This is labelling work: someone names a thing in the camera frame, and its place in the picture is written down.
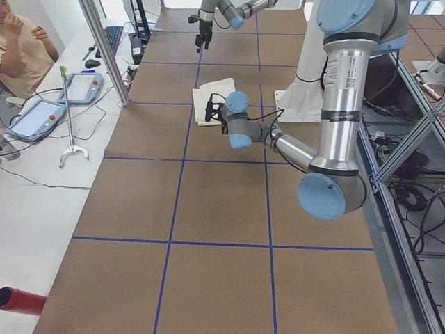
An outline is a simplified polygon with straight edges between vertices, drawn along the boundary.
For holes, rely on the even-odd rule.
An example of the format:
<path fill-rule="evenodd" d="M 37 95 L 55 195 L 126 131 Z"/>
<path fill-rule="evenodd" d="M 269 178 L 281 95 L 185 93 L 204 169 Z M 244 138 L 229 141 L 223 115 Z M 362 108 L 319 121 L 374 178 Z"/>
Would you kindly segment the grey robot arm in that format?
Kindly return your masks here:
<path fill-rule="evenodd" d="M 405 46 L 409 12 L 408 1 L 320 3 L 316 23 L 323 32 L 327 64 L 316 149 L 273 123 L 251 119 L 248 99 L 240 91 L 230 93 L 216 111 L 232 148 L 260 142 L 307 171 L 297 195 L 303 209 L 315 218 L 339 218 L 366 200 L 355 145 L 369 58 Z"/>
<path fill-rule="evenodd" d="M 273 8 L 277 1 L 274 0 L 257 0 L 247 1 L 239 7 L 235 7 L 229 0 L 203 1 L 198 14 L 188 17 L 188 23 L 199 23 L 200 32 L 196 35 L 195 46 L 197 53 L 201 52 L 202 47 L 209 48 L 212 41 L 213 21 L 215 10 L 218 9 L 222 16 L 234 30 L 241 28 L 246 19 L 265 8 Z"/>

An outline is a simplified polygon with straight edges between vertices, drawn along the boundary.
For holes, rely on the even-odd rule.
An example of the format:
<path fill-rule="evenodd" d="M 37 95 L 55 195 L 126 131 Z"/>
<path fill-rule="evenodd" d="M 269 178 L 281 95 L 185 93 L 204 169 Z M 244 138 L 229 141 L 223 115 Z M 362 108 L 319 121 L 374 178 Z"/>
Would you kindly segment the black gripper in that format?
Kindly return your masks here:
<path fill-rule="evenodd" d="M 213 21 L 205 21 L 201 19 L 199 23 L 199 30 L 200 33 L 195 37 L 197 53 L 200 53 L 203 49 L 207 50 L 209 48 L 213 35 Z"/>
<path fill-rule="evenodd" d="M 228 134 L 227 118 L 224 116 L 224 104 L 217 104 L 217 121 L 221 125 L 221 133 Z"/>

